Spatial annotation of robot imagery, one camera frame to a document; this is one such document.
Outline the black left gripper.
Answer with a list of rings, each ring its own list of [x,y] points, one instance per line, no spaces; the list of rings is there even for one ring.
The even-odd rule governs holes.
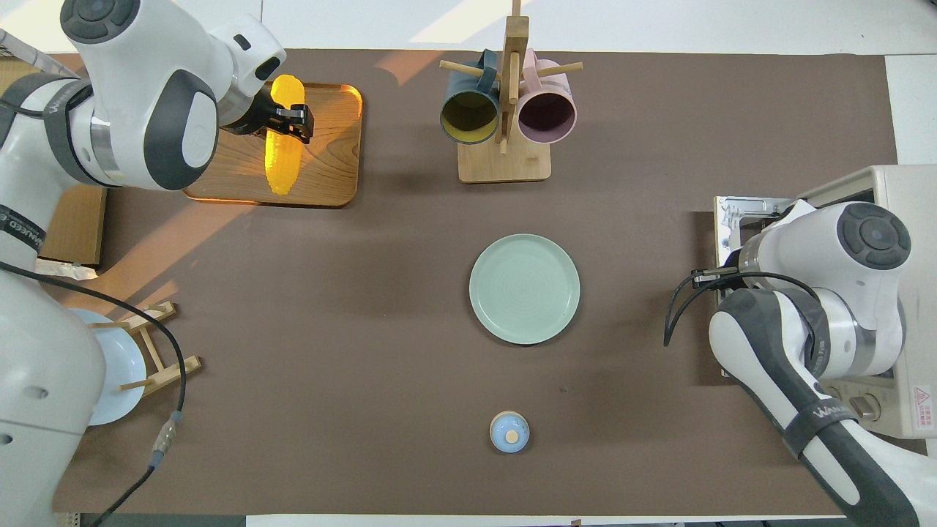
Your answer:
[[[230,124],[221,124],[220,129],[234,135],[251,135],[262,130],[274,130],[310,143],[313,137],[314,116],[307,105],[291,105],[282,108],[272,99],[270,92],[257,93],[243,116]]]

